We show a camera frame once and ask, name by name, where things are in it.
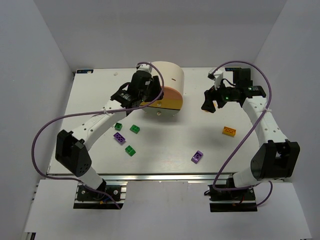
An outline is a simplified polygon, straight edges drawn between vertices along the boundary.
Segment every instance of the toy brick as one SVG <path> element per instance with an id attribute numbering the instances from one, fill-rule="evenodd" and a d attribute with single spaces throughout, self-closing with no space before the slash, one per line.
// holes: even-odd
<path id="1" fill-rule="evenodd" d="M 129 154 L 131 157 L 136 153 L 136 151 L 129 145 L 125 148 L 125 151 L 127 154 Z"/>
<path id="2" fill-rule="evenodd" d="M 191 161 L 197 164 L 204 154 L 200 151 L 196 151 L 195 155 L 191 158 Z"/>
<path id="3" fill-rule="evenodd" d="M 117 130 L 117 131 L 120 131 L 122 129 L 122 124 L 117 122 L 115 125 L 114 125 L 114 129 Z"/>
<path id="4" fill-rule="evenodd" d="M 126 139 L 118 132 L 113 136 L 114 136 L 115 140 L 117 140 L 117 142 L 120 143 L 121 145 L 124 144 L 126 141 Z"/>
<path id="5" fill-rule="evenodd" d="M 136 125 L 132 125 L 132 127 L 130 128 L 130 131 L 132 131 L 135 134 L 137 134 L 140 131 L 140 127 L 138 127 Z"/>
<path id="6" fill-rule="evenodd" d="M 234 137 L 236 135 L 236 130 L 230 127 L 225 126 L 223 128 L 222 134 Z"/>

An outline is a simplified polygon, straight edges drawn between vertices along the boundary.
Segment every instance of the cable tie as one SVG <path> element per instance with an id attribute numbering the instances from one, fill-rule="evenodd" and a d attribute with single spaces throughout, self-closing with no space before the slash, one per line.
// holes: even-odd
<path id="1" fill-rule="evenodd" d="M 260 112 L 263 112 L 263 111 L 266 111 L 266 112 L 269 112 L 269 113 L 272 112 L 272 110 L 270 108 L 266 108 L 265 106 L 262 108 L 262 110 Z"/>

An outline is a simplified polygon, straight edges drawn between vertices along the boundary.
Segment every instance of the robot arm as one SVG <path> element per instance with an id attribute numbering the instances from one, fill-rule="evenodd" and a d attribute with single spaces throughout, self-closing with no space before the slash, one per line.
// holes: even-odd
<path id="1" fill-rule="evenodd" d="M 265 110 L 267 103 L 266 93 L 261 86 L 236 84 L 235 87 L 226 87 L 221 80 L 205 91 L 204 96 L 205 101 L 201 109 L 214 113 L 216 108 L 213 101 L 217 102 L 218 108 L 223 108 L 227 102 L 238 102 L 253 125 Z M 232 183 L 229 185 L 230 188 L 253 186 L 268 179 L 288 178 L 293 173 L 300 152 L 299 144 L 288 140 L 270 111 L 264 114 L 255 132 L 260 148 L 249 167 L 233 174 L 232 180 L 229 181 Z"/>
<path id="2" fill-rule="evenodd" d="M 59 132 L 55 159 L 89 187 L 105 192 L 106 182 L 93 169 L 88 151 L 111 126 L 131 113 L 129 109 L 139 107 L 143 101 L 151 102 L 160 92 L 159 78 L 152 77 L 151 68 L 145 64 L 138 66 L 131 82 L 122 85 L 103 107 L 105 114 L 92 116 L 72 131 Z"/>

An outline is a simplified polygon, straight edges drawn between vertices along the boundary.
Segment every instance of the white wall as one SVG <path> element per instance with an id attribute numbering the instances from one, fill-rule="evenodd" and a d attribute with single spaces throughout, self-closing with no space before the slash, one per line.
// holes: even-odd
<path id="1" fill-rule="evenodd" d="M 212 67 L 253 61 L 286 0 L 35 0 L 77 68 L 139 61 Z"/>
<path id="2" fill-rule="evenodd" d="M 72 84 L 71 70 L 32 0 L 0 1 L 0 73 L 0 238 L 17 240 L 39 180 L 31 162 L 33 137 L 63 113 Z M 56 127 L 36 148 L 43 171 Z"/>
<path id="3" fill-rule="evenodd" d="M 316 240 L 320 239 L 319 13 L 318 0 L 288 0 L 255 60 L 271 82 L 271 108 L 278 125 L 300 145 L 292 181 Z"/>

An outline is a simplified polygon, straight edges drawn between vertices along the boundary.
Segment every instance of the white table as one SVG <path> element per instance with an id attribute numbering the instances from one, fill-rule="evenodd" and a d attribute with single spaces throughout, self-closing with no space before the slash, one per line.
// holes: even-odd
<path id="1" fill-rule="evenodd" d="M 35 240 L 299 240 L 311 238 L 292 183 L 257 212 L 210 212 L 208 184 L 131 181 L 121 210 L 73 209 L 77 183 L 41 180 L 25 232 Z M 257 202 L 270 186 L 255 188 Z"/>
<path id="2" fill-rule="evenodd" d="M 213 114 L 201 110 L 204 91 L 214 84 L 207 78 L 209 70 L 183 68 L 183 107 L 176 116 L 149 115 L 143 110 L 132 112 L 121 121 L 123 128 L 120 133 L 126 138 L 123 146 L 115 141 L 114 128 L 103 134 L 89 151 L 95 170 L 99 174 L 218 172 L 252 124 L 235 102 L 226 104 Z M 134 68 L 94 69 L 93 73 L 76 74 L 66 114 L 99 111 L 121 84 L 131 80 L 134 72 Z M 224 77 L 232 80 L 232 72 L 225 72 Z M 88 118 L 65 119 L 62 129 L 70 131 Z M 138 134 L 129 130 L 132 124 L 140 127 Z M 224 126 L 236 129 L 236 136 L 223 135 Z M 125 152 L 128 145 L 136 151 L 132 157 Z M 238 172 L 249 166 L 258 149 L 257 136 L 252 134 L 224 172 Z M 203 158 L 194 164 L 191 158 L 197 150 L 203 152 Z M 48 173 L 63 175 L 69 174 L 69 171 L 55 160 L 53 154 Z"/>

